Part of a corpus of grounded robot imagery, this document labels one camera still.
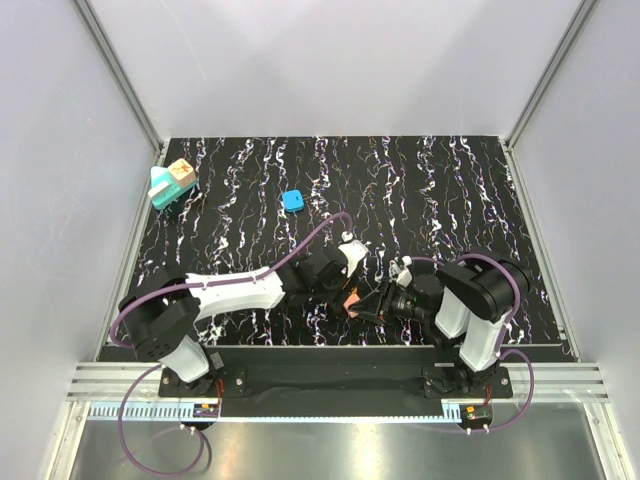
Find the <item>blue plug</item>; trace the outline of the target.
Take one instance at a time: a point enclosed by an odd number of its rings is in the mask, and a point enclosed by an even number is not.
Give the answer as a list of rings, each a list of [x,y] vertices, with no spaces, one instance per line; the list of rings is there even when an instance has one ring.
[[[283,192],[281,199],[285,213],[293,214],[305,208],[304,195],[298,189]]]

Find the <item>beige wooden plug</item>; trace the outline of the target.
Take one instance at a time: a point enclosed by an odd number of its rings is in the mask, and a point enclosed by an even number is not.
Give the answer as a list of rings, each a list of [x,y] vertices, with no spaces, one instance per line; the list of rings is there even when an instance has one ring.
[[[172,181],[181,189],[190,188],[197,181],[193,166],[184,158],[172,162],[168,171]]]

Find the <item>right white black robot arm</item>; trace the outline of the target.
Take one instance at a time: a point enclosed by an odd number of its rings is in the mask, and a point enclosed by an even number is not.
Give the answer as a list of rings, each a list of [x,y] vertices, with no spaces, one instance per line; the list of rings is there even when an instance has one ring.
[[[531,292],[533,279],[520,261],[486,249],[466,252],[452,262],[405,256],[346,310],[380,326],[396,318],[423,324],[431,345],[458,349],[451,367],[423,372],[426,391],[472,397],[491,391],[507,327]]]

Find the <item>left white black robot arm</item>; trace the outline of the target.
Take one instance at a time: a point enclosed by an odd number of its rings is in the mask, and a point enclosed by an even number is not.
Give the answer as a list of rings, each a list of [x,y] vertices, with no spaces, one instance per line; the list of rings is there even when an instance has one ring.
[[[216,372],[196,341],[201,320],[244,310],[298,307],[309,301],[337,309],[357,282],[367,249],[356,241],[296,255],[275,267],[223,275],[182,274],[163,267],[119,305],[136,359],[158,362],[196,396],[215,386]]]

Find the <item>pink plug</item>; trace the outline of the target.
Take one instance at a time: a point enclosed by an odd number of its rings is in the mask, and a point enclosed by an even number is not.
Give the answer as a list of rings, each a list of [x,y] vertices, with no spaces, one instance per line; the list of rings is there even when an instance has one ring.
[[[343,309],[347,313],[350,319],[356,318],[358,313],[352,310],[352,307],[360,301],[360,297],[357,293],[350,294],[343,303]]]

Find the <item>teal socket block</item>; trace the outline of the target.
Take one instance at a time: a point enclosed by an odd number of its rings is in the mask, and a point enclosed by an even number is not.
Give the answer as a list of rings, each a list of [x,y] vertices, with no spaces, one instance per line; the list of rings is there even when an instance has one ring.
[[[151,205],[158,211],[163,210],[180,196],[188,192],[197,183],[194,172],[177,180],[166,167],[153,166],[150,170],[150,189],[147,196]]]

